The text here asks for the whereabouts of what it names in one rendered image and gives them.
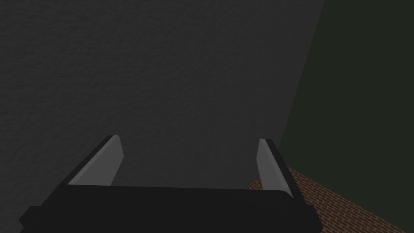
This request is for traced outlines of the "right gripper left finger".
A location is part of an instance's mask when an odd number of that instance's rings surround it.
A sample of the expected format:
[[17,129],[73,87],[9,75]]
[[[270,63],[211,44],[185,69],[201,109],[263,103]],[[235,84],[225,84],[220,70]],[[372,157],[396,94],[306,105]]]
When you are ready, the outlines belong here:
[[110,186],[124,158],[118,135],[109,135],[64,179],[68,185]]

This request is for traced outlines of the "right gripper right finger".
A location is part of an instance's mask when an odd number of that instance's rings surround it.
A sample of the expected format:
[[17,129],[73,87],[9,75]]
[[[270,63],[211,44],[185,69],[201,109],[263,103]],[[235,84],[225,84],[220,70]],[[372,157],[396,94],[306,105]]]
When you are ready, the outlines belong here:
[[288,193],[292,198],[304,198],[293,175],[271,139],[259,140],[256,162],[264,190]]

